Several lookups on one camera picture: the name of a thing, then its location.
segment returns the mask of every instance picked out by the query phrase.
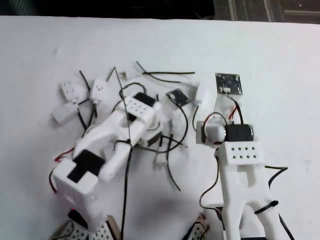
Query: circuit board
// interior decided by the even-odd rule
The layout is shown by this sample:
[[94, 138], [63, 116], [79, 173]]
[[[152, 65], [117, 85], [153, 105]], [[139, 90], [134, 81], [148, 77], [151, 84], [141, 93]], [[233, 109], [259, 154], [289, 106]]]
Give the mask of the circuit board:
[[225, 94], [225, 89], [228, 89], [230, 95], [242, 95], [239, 74], [216, 73], [215, 80], [218, 94]]

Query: black wire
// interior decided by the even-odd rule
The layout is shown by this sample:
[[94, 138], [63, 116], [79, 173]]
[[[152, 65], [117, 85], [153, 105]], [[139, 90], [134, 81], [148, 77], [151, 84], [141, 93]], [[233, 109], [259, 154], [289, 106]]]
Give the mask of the black wire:
[[160, 122], [158, 122], [158, 125], [156, 127], [147, 129], [147, 131], [157, 130], [159, 127], [160, 127]]
[[85, 75], [82, 73], [82, 71], [81, 71], [81, 70], [79, 70], [79, 73], [81, 74], [81, 77], [83, 78], [83, 80], [84, 80], [84, 82], [85, 82], [86, 88], [87, 88], [87, 89], [88, 89], [88, 91], [90, 92], [91, 87], [89, 86], [89, 83], [88, 83], [88, 81], [87, 81], [87, 79], [86, 79]]
[[56, 237], [52, 237], [50, 238], [49, 240], [58, 240], [58, 239], [64, 239], [64, 238], [67, 238], [67, 237], [70, 237], [71, 234], [74, 232], [75, 230], [75, 225], [74, 225], [74, 222], [72, 220], [69, 220], [68, 221], [68, 224], [71, 223], [71, 228], [72, 230], [67, 234], [67, 235], [64, 235], [64, 236], [56, 236]]
[[268, 181], [268, 185], [269, 185], [269, 188], [272, 184], [272, 182], [276, 179], [276, 177], [278, 177], [280, 174], [282, 174], [284, 171], [288, 170], [288, 168], [285, 166], [283, 167], [280, 171], [276, 172]]
[[[288, 169], [288, 167], [284, 166], [284, 167], [278, 167], [278, 166], [264, 166], [267, 169], [280, 169], [280, 171], [276, 172], [270, 179], [268, 182], [269, 188], [271, 187], [272, 182], [275, 180], [276, 177], [278, 177], [280, 174], [282, 174], [284, 171], [286, 171]], [[295, 240], [294, 236], [292, 235], [291, 231], [289, 230], [287, 224], [285, 223], [284, 219], [281, 217], [281, 215], [279, 214], [279, 219], [280, 219], [280, 223], [282, 225], [282, 227], [284, 228], [286, 234], [289, 236], [289, 238], [291, 240]]]
[[207, 226], [206, 230], [201, 234], [200, 240], [202, 240], [202, 238], [205, 236], [205, 234], [208, 232], [208, 230], [209, 230], [209, 226]]
[[[167, 149], [169, 149], [170, 146], [171, 146], [171, 142], [172, 142], [172, 137], [173, 137], [173, 136], [174, 136], [173, 134], [170, 134], [170, 138], [169, 138], [169, 142], [168, 142]], [[173, 184], [175, 185], [175, 187], [181, 192], [181, 189], [180, 189], [180, 187], [178, 186], [178, 184], [176, 183], [176, 181], [175, 181], [175, 179], [174, 179], [174, 176], [172, 175], [171, 170], [170, 170], [170, 166], [169, 166], [169, 152], [166, 153], [165, 159], [166, 159], [166, 161], [167, 161], [167, 168], [168, 168], [169, 176], [170, 176]]]
[[172, 75], [186, 75], [186, 74], [195, 74], [195, 71], [187, 71], [187, 72], [175, 72], [175, 71], [145, 71], [142, 74], [172, 74]]
[[[122, 91], [125, 90], [125, 89], [127, 89], [128, 87], [130, 87], [130, 86], [132, 86], [132, 85], [138, 85], [138, 86], [142, 87], [143, 93], [144, 93], [144, 94], [147, 94], [147, 89], [146, 89], [146, 87], [145, 87], [144, 85], [142, 85], [141, 83], [139, 83], [139, 82], [132, 82], [132, 83], [129, 83], [129, 84], [125, 85], [125, 86], [122, 88]], [[119, 95], [120, 95], [120, 98], [121, 98], [121, 99], [124, 98], [124, 95], [123, 95], [123, 93], [121, 93], [121, 90], [119, 91]]]
[[120, 101], [118, 101], [118, 102], [114, 105], [111, 113], [113, 113], [113, 112], [116, 110], [116, 107], [117, 107], [122, 101], [123, 101], [123, 100], [121, 99]]
[[159, 80], [159, 81], [161, 81], [161, 82], [173, 83], [173, 84], [182, 84], [181, 81], [169, 81], [169, 80], [164, 80], [164, 79], [155, 77], [155, 76], [153, 76], [152, 74], [147, 73], [147, 71], [141, 66], [141, 64], [140, 64], [138, 61], [136, 61], [136, 63], [137, 63], [137, 64], [139, 65], [139, 67], [143, 70], [143, 73], [142, 73], [142, 74], [147, 74], [148, 76], [150, 76], [150, 77], [152, 77], [152, 78], [154, 78], [154, 79], [156, 79], [156, 80]]
[[244, 124], [244, 118], [243, 118], [243, 116], [242, 116], [242, 112], [241, 112], [241, 109], [240, 109], [240, 106], [239, 106], [238, 102], [237, 102], [236, 100], [234, 100], [232, 97], [230, 97], [227, 93], [226, 93], [225, 95], [226, 95], [226, 97], [227, 97], [228, 99], [230, 99], [230, 100], [232, 100], [232, 101], [234, 102], [235, 107], [236, 107], [236, 109], [237, 109], [237, 111], [238, 111], [238, 113], [239, 113], [240, 123], [241, 123], [241, 124]]
[[199, 106], [196, 106], [194, 113], [193, 113], [193, 116], [192, 116], [192, 127], [195, 132], [197, 131], [196, 126], [195, 126], [195, 118], [196, 118], [196, 114], [198, 112], [198, 108], [199, 108]]
[[79, 119], [80, 119], [80, 122], [81, 122], [81, 124], [82, 124], [82, 127], [84, 128], [84, 131], [86, 131], [86, 130], [87, 130], [87, 125], [85, 124], [85, 121], [84, 121], [84, 119], [83, 119], [83, 117], [82, 117], [82, 115], [81, 115], [81, 113], [80, 113], [80, 111], [79, 111], [79, 108], [78, 108], [78, 117], [79, 117]]
[[[123, 91], [122, 84], [121, 84], [121, 81], [120, 81], [120, 78], [119, 78], [119, 75], [118, 75], [117, 68], [114, 67], [114, 70], [115, 70], [116, 78], [118, 79], [118, 82], [119, 82], [119, 85], [120, 85], [121, 94], [122, 94], [122, 96], [123, 96], [123, 95], [124, 95], [124, 91]], [[126, 115], [126, 121], [127, 121], [127, 123], [128, 123], [129, 139], [130, 139], [130, 141], [131, 141], [130, 120], [129, 120], [129, 114], [128, 114], [128, 110], [127, 110], [127, 105], [126, 105], [125, 97], [123, 98], [123, 103], [124, 103], [124, 110], [125, 110], [125, 115]]]
[[176, 145], [174, 145], [173, 147], [169, 148], [169, 149], [166, 150], [166, 151], [158, 151], [158, 150], [155, 150], [155, 149], [152, 149], [152, 148], [148, 148], [148, 147], [144, 147], [144, 146], [139, 146], [139, 145], [136, 146], [137, 148], [140, 148], [140, 149], [143, 149], [143, 150], [147, 150], [147, 151], [150, 151], [150, 152], [154, 152], [154, 153], [157, 153], [157, 154], [165, 154], [165, 153], [170, 152], [170, 151], [172, 151], [173, 149], [177, 148], [177, 147], [184, 141], [184, 139], [185, 139], [185, 137], [186, 137], [186, 135], [187, 135], [187, 133], [188, 133], [188, 128], [189, 128], [189, 125], [188, 125], [188, 117], [187, 117], [185, 111], [182, 109], [181, 106], [179, 106], [177, 103], [175, 103], [169, 96], [168, 96], [168, 98], [170, 99], [170, 101], [171, 101], [174, 105], [176, 105], [176, 106], [181, 110], [181, 112], [182, 112], [182, 114], [183, 114], [183, 116], [184, 116], [184, 118], [185, 118], [186, 126], [185, 126], [185, 131], [184, 131], [184, 134], [183, 134], [183, 136], [182, 136], [182, 139], [181, 139]]
[[222, 223], [223, 230], [225, 230], [225, 225], [224, 225], [224, 221], [223, 221], [223, 219], [222, 219], [221, 212], [218, 211], [218, 210], [217, 210], [216, 208], [214, 208], [214, 207], [203, 206], [202, 203], [201, 203], [201, 200], [202, 200], [202, 198], [204, 197], [204, 195], [206, 195], [206, 193], [209, 192], [211, 189], [213, 189], [213, 188], [217, 185], [217, 183], [218, 183], [218, 179], [219, 179], [219, 162], [218, 162], [218, 159], [216, 159], [216, 167], [217, 167], [217, 169], [216, 169], [216, 178], [215, 178], [215, 181], [214, 181], [214, 183], [213, 183], [213, 185], [212, 185], [211, 187], [209, 187], [207, 190], [205, 190], [205, 191], [201, 194], [200, 199], [199, 199], [199, 204], [200, 204], [200, 206], [201, 206], [203, 209], [214, 210], [214, 211], [216, 212], [219, 220], [220, 220], [221, 223]]
[[78, 105], [84, 104], [85, 102], [88, 102], [89, 100], [90, 100], [90, 98], [87, 98], [87, 99], [85, 99], [85, 100], [83, 100], [83, 101], [79, 102], [79, 103], [78, 103]]
[[106, 82], [109, 81], [109, 79], [111, 78], [112, 73], [114, 72], [115, 68], [112, 68], [111, 72], [109, 73], [108, 77], [106, 78]]
[[128, 177], [129, 177], [129, 168], [132, 157], [133, 148], [131, 146], [128, 161], [126, 162], [125, 174], [124, 174], [124, 197], [123, 197], [123, 209], [122, 209], [122, 222], [121, 222], [121, 232], [120, 240], [124, 240], [124, 230], [125, 230], [125, 220], [126, 220], [126, 208], [127, 208], [127, 194], [128, 194]]

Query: white table surface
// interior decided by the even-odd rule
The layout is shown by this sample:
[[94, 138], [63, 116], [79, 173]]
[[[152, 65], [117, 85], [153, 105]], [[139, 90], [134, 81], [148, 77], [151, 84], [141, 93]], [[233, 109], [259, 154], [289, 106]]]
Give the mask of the white table surface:
[[[48, 174], [82, 127], [78, 119], [64, 126], [52, 120], [64, 102], [58, 83], [81, 81], [78, 70], [88, 79], [105, 78], [113, 66], [139, 72], [136, 60], [149, 71], [195, 71], [190, 78], [212, 98], [198, 119], [214, 106], [214, 73], [240, 74], [245, 121], [256, 126], [268, 164], [289, 167], [271, 187], [280, 213], [297, 240], [319, 239], [319, 44], [320, 26], [311, 24], [1, 16], [1, 239], [47, 239], [66, 219]], [[160, 89], [150, 78], [137, 81], [151, 94]], [[126, 240], [179, 240], [201, 211], [199, 196], [217, 167], [213, 151], [195, 145], [191, 128], [187, 142], [189, 158], [172, 153], [170, 162], [182, 192], [165, 170], [153, 170], [153, 153], [134, 154]], [[105, 204], [118, 225], [123, 176], [122, 169], [109, 184]], [[221, 203], [221, 187], [203, 201]]]

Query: white plastic bracket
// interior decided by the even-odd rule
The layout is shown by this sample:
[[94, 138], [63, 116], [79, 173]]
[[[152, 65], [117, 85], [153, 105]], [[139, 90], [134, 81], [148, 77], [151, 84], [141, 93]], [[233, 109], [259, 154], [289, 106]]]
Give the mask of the white plastic bracket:
[[[222, 219], [225, 240], [241, 240], [239, 225], [245, 205], [257, 211], [274, 199], [265, 176], [265, 165], [257, 141], [224, 142], [216, 150], [223, 194]], [[248, 186], [239, 179], [238, 167], [246, 172]], [[268, 240], [285, 239], [278, 215], [278, 207], [271, 207], [257, 215]]]

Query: small circuit board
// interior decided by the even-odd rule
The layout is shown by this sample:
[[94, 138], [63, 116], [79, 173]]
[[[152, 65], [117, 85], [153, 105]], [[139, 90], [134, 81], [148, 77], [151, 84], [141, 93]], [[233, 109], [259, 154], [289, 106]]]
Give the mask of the small circuit board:
[[239, 74], [216, 73], [215, 80], [218, 94], [242, 95]]
[[167, 92], [166, 95], [180, 107], [191, 103], [190, 99], [179, 88]]

